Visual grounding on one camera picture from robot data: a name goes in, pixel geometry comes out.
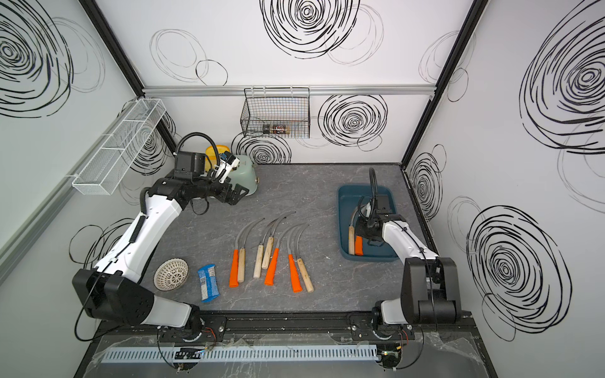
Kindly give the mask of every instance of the gray marble countertop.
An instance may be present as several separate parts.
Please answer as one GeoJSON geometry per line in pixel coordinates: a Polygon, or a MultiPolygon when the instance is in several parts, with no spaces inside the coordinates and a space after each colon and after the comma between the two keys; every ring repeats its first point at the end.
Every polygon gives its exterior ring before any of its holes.
{"type": "MultiPolygon", "coordinates": [[[[338,235],[338,187],[349,183],[369,183],[370,165],[268,165],[255,168],[260,178],[258,190],[237,205],[210,199],[210,209],[202,216],[188,206],[168,227],[152,257],[142,286],[155,294],[200,306],[202,310],[239,311],[356,311],[370,310],[376,301],[397,298],[401,291],[403,264],[394,262],[356,262],[342,257],[338,235]],[[280,224],[276,237],[287,225],[307,222],[310,226],[300,240],[300,255],[315,287],[307,293],[293,293],[288,257],[280,250],[275,285],[264,285],[252,273],[258,240],[264,226],[279,214],[296,210],[280,224]],[[248,222],[266,220],[250,233],[246,243],[246,280],[229,287],[229,272],[235,237],[248,222]],[[166,260],[182,258],[189,265],[189,276],[178,289],[161,292],[153,284],[155,270],[166,260]],[[197,270],[215,264],[220,296],[201,303],[197,270]]],[[[424,241],[414,207],[398,166],[374,166],[378,185],[388,187],[397,212],[406,218],[412,231],[424,241]]],[[[195,200],[197,212],[205,207],[195,200]]]]}

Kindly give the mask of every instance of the black wire basket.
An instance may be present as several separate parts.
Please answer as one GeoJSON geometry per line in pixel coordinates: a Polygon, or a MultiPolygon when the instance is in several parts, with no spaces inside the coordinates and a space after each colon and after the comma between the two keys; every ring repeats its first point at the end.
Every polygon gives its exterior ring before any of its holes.
{"type": "Polygon", "coordinates": [[[309,138],[309,88],[246,88],[241,130],[246,137],[309,138]]]}

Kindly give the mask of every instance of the white wire basket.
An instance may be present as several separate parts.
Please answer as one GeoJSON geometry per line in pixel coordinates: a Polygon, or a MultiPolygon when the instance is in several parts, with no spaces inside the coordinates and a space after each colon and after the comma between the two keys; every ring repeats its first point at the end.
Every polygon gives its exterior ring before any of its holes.
{"type": "Polygon", "coordinates": [[[82,194],[111,195],[164,116],[160,99],[139,99],[72,182],[82,194]]]}
{"type": "Polygon", "coordinates": [[[189,266],[185,260],[170,259],[155,271],[153,283],[159,290],[168,292],[181,287],[185,283],[188,273],[189,266]]]}

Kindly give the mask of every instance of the yellow container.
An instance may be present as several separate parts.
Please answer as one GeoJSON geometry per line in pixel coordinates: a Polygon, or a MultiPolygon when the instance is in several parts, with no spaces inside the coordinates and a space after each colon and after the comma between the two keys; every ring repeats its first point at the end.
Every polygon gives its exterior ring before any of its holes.
{"type": "MultiPolygon", "coordinates": [[[[231,152],[231,150],[229,149],[229,147],[223,146],[223,145],[217,145],[217,150],[218,150],[219,154],[222,154],[225,151],[231,152]]],[[[212,146],[206,148],[206,155],[208,156],[208,159],[210,159],[210,161],[212,162],[212,166],[213,167],[216,166],[217,165],[217,157],[214,155],[214,148],[212,148],[212,146]]],[[[206,160],[206,172],[207,171],[210,171],[210,164],[206,160]]]]}

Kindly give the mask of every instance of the blue wrapper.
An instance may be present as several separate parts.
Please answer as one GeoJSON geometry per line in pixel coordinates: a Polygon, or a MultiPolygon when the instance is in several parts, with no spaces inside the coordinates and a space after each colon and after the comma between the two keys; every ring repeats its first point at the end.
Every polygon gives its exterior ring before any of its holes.
{"type": "Polygon", "coordinates": [[[218,293],[217,277],[214,273],[214,264],[208,264],[197,271],[200,277],[201,301],[210,302],[220,294],[218,293]]]}

